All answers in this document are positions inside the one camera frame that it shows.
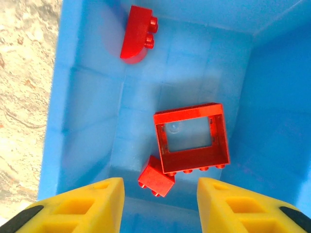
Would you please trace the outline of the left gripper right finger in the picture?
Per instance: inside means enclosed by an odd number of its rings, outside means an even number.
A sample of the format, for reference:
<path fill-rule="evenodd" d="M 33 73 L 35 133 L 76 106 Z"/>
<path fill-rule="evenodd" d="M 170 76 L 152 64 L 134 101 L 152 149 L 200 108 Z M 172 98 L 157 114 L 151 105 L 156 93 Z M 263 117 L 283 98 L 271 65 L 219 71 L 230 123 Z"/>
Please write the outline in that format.
<path fill-rule="evenodd" d="M 204 233 L 309 233 L 311 219 L 295 206 L 212 178 L 199 178 Z"/>

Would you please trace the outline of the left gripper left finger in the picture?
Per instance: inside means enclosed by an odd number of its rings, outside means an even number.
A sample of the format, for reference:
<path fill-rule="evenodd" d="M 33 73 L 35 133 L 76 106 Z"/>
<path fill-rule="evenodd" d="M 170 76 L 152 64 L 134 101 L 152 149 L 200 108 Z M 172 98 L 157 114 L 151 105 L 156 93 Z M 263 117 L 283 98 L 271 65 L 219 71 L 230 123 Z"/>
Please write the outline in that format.
<path fill-rule="evenodd" d="M 10 233 L 118 233 L 122 178 L 109 178 L 37 201 L 8 221 Z"/>

